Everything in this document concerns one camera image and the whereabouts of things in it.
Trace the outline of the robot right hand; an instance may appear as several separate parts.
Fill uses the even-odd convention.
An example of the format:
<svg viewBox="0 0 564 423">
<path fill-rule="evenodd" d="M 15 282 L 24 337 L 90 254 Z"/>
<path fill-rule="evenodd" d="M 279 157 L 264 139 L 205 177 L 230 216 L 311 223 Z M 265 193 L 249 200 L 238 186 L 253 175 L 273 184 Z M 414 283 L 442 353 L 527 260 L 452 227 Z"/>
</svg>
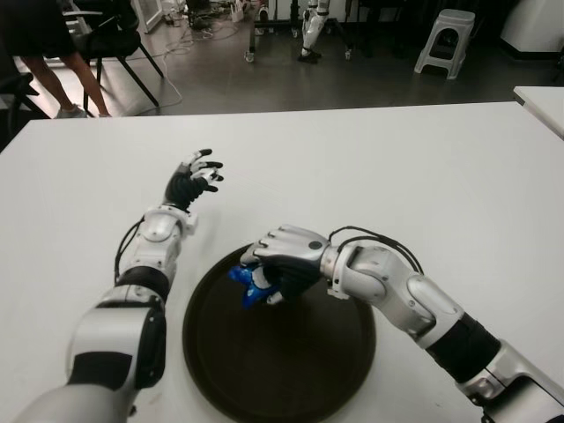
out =
<svg viewBox="0 0 564 423">
<path fill-rule="evenodd" d="M 322 276 L 327 238 L 297 226 L 280 226 L 251 244 L 230 271 L 246 286 L 243 304 L 274 305 L 305 293 Z"/>
</svg>

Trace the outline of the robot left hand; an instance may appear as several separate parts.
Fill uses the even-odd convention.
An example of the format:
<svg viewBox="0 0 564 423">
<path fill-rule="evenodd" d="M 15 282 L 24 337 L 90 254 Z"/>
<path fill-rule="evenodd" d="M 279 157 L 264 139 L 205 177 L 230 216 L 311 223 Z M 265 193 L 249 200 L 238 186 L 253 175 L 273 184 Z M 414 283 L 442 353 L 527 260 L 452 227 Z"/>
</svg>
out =
<svg viewBox="0 0 564 423">
<path fill-rule="evenodd" d="M 203 193 L 219 190 L 217 183 L 224 180 L 219 172 L 223 164 L 208 160 L 211 155 L 212 149 L 202 149 L 181 162 L 167 183 L 163 204 L 187 212 Z"/>
</svg>

